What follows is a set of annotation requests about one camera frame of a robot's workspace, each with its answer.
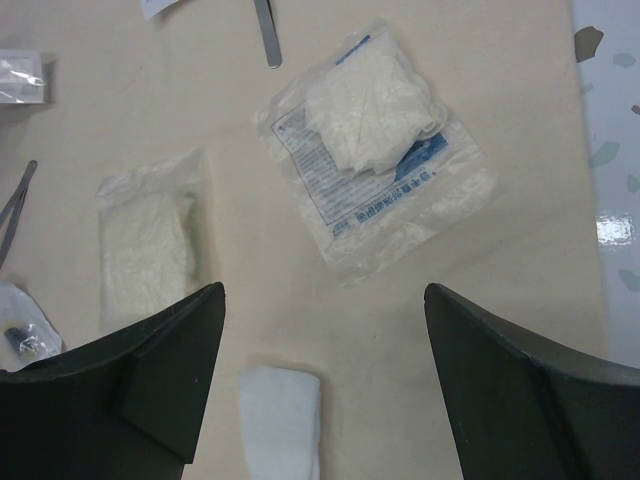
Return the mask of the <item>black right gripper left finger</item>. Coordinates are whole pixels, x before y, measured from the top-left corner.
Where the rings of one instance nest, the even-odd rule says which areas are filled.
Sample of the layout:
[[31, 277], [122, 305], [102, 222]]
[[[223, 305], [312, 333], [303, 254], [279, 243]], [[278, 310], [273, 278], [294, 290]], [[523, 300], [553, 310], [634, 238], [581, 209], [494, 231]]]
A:
[[1, 374], [4, 479], [179, 479], [225, 321], [209, 284], [98, 340]]

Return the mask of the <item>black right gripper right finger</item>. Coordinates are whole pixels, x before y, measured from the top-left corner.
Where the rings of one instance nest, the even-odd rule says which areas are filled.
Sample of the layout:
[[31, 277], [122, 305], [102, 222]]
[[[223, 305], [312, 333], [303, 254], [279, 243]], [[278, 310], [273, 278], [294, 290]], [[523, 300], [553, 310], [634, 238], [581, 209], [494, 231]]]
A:
[[424, 311], [466, 479], [636, 479], [639, 371], [431, 283]]

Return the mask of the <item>clear packet with black item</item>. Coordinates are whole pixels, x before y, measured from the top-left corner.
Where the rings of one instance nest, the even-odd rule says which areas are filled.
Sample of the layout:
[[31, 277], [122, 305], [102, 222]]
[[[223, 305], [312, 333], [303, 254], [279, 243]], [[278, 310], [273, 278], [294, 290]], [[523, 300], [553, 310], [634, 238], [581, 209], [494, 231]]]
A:
[[63, 341], [36, 302], [12, 283], [1, 283], [1, 369], [17, 372], [56, 355]]

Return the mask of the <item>white gauze roll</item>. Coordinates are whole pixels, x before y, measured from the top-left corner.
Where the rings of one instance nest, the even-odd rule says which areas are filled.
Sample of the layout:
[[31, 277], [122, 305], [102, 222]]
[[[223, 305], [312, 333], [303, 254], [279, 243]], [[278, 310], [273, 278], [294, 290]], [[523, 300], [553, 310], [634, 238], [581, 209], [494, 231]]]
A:
[[320, 477], [321, 381], [259, 366], [239, 373], [245, 460], [253, 479]]

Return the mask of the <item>bagged gauze pad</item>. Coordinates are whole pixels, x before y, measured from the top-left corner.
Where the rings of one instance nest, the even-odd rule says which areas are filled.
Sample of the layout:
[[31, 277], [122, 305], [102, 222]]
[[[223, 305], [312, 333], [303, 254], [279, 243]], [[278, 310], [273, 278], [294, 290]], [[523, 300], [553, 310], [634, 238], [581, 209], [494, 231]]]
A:
[[161, 312], [212, 281], [204, 149], [107, 177], [96, 199], [102, 334]]

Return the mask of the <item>steel tweezers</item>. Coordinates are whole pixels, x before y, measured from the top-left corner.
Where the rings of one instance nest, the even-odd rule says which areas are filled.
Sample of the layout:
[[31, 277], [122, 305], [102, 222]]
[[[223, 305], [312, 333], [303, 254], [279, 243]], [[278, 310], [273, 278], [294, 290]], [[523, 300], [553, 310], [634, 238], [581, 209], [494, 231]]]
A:
[[267, 64], [271, 69], [276, 69], [282, 63], [282, 56], [271, 3], [269, 0], [255, 0], [254, 6], [261, 30]]
[[36, 160], [27, 164], [16, 190], [1, 211], [1, 225], [5, 222], [8, 222], [8, 225], [1, 241], [0, 267], [3, 267], [15, 238], [29, 185], [37, 168]]

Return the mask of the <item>bagged white gloves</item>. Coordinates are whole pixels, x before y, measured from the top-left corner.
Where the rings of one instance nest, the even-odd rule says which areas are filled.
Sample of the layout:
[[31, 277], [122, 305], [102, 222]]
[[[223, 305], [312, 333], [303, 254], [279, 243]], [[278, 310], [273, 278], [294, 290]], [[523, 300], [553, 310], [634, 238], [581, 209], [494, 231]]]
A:
[[499, 191], [485, 154], [382, 20], [294, 77], [254, 122], [344, 285], [382, 271]]

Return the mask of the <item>white blue sterile pouch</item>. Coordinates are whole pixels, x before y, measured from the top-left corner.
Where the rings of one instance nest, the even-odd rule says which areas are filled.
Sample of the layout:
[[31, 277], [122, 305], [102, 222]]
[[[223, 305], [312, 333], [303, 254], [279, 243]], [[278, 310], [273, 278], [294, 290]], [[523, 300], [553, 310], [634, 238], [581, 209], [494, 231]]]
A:
[[141, 8], [143, 16], [146, 20], [150, 20], [166, 8], [174, 5], [180, 0], [141, 0]]

